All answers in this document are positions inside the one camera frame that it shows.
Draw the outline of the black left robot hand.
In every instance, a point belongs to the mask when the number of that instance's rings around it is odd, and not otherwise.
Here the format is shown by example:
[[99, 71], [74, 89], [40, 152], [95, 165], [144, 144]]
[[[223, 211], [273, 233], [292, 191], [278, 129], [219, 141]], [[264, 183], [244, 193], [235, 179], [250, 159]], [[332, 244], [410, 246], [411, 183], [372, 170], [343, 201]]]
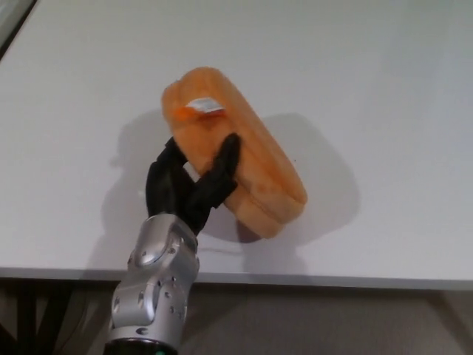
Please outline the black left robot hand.
[[197, 181], [184, 169], [188, 159], [173, 138], [149, 167], [146, 179], [146, 207], [150, 217], [173, 214], [192, 232], [199, 234], [208, 221], [211, 209], [219, 207], [237, 187], [241, 139], [228, 135], [213, 156], [211, 168]]

